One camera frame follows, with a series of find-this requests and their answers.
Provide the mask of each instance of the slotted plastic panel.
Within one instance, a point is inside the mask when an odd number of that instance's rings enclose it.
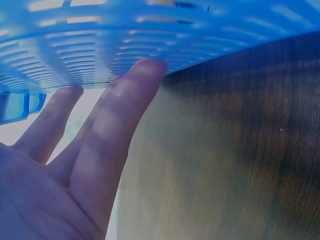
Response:
[[[105,88],[139,59],[170,74],[319,29],[320,0],[1,0],[0,92]]]

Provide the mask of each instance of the hand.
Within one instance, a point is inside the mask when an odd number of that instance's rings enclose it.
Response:
[[[58,90],[16,144],[0,143],[1,239],[105,239],[131,138],[166,71],[141,60],[115,78],[48,165],[80,87]]]

